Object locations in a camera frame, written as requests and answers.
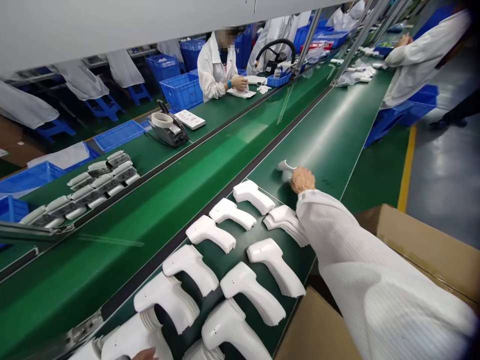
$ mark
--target human hand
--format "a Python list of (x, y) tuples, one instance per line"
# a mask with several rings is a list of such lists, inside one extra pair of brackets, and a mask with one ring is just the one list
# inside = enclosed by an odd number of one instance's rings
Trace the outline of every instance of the human hand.
[(245, 91), (249, 86), (249, 81), (246, 77), (237, 76), (231, 80), (231, 87), (240, 91)]
[(140, 351), (132, 360), (159, 360), (158, 357), (155, 356), (155, 347), (151, 347), (149, 349), (145, 349)]
[(305, 190), (315, 189), (315, 176), (305, 167), (297, 167), (291, 177), (291, 189), (300, 194)]

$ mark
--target yellow floor line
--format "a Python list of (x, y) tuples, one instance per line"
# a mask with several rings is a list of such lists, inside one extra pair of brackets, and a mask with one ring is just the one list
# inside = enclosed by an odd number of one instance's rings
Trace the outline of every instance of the yellow floor line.
[(407, 211), (407, 199), (409, 197), (410, 177), (412, 175), (412, 162), (414, 161), (415, 139), (417, 137), (417, 124), (410, 128), (408, 136), (408, 147), (406, 148), (405, 164), (401, 177), (400, 195), (398, 196), (397, 209), (402, 213)]

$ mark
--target worker's arm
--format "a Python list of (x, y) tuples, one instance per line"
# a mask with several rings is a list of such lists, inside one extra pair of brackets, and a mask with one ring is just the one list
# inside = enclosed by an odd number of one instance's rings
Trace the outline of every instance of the worker's arm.
[(363, 360), (461, 359), (475, 332), (472, 309), (316, 190), (308, 170), (295, 170), (291, 185), (320, 275)]

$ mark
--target sleeve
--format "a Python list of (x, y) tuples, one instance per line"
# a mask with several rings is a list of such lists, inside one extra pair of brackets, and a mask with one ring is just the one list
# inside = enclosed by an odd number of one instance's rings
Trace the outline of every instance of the sleeve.
[(197, 70), (201, 91), (207, 98), (218, 99), (225, 95), (224, 84), (217, 82), (214, 78), (212, 60), (208, 59), (203, 51), (198, 56)]

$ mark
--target gray floor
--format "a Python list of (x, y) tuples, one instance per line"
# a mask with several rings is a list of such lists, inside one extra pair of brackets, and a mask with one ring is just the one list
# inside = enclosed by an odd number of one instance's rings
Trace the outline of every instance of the gray floor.
[(476, 89), (474, 61), (466, 48), (430, 82), (438, 108), (417, 125), (407, 213), (480, 250), (480, 114), (464, 128), (428, 129)]

